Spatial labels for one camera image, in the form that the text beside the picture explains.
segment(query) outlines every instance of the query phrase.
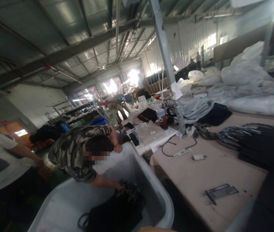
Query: bottle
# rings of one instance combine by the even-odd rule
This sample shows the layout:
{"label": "bottle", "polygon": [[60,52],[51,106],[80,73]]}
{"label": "bottle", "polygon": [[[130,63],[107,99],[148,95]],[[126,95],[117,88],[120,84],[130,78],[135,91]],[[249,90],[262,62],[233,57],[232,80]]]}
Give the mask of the bottle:
{"label": "bottle", "polygon": [[165,110],[164,109],[159,109],[156,111],[156,115],[159,121],[159,126],[167,130],[168,129],[168,117],[166,116]]}

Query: metal tool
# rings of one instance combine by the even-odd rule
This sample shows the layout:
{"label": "metal tool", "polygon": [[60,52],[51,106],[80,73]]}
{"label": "metal tool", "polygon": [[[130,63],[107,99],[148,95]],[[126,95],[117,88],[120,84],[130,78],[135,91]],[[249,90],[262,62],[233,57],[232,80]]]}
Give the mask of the metal tool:
{"label": "metal tool", "polygon": [[222,198],[231,194],[238,193],[239,191],[234,187],[230,186],[229,184],[224,184],[222,186],[219,186],[217,188],[213,188],[210,190],[206,190],[204,194],[201,194],[201,196],[207,195],[210,198],[210,202],[207,202],[207,205],[215,204],[215,200],[218,198]]}

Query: white container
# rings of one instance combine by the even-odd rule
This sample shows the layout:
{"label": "white container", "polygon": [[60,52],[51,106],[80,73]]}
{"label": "white container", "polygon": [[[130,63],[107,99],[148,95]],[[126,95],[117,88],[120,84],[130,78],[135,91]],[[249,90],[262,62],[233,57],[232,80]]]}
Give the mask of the white container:
{"label": "white container", "polygon": [[146,97],[144,95],[140,96],[140,97],[138,97],[138,101],[139,102],[146,102]]}
{"label": "white container", "polygon": [[[120,154],[112,152],[107,161],[94,168],[113,180],[124,179],[144,185],[143,219],[132,231],[145,226],[171,228],[174,220],[171,198],[130,142],[123,144]],[[81,232],[78,228],[80,216],[107,201],[113,193],[112,188],[98,188],[70,178],[47,196],[28,231]]]}

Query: beige tabletop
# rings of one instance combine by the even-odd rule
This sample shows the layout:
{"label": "beige tabletop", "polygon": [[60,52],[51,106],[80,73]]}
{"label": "beige tabletop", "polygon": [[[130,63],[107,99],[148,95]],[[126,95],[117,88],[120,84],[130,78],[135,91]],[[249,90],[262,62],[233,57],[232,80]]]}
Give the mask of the beige tabletop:
{"label": "beige tabletop", "polygon": [[[245,123],[260,122],[274,125],[274,117],[248,115],[234,112],[219,127],[211,127],[210,131],[219,132],[227,126],[240,126]],[[183,140],[177,136],[166,144],[164,152],[173,155],[185,147],[194,144],[193,138]],[[206,160],[193,161],[192,155],[206,155]],[[170,161],[161,150],[151,157],[155,173],[159,166],[172,180],[192,210],[201,218],[211,231],[224,231],[245,205],[257,196],[266,178],[267,171],[237,159],[237,152],[226,148],[216,141],[199,137],[192,151]],[[206,205],[207,196],[200,196],[207,189],[223,184],[234,186],[239,193],[217,199],[217,205]]]}

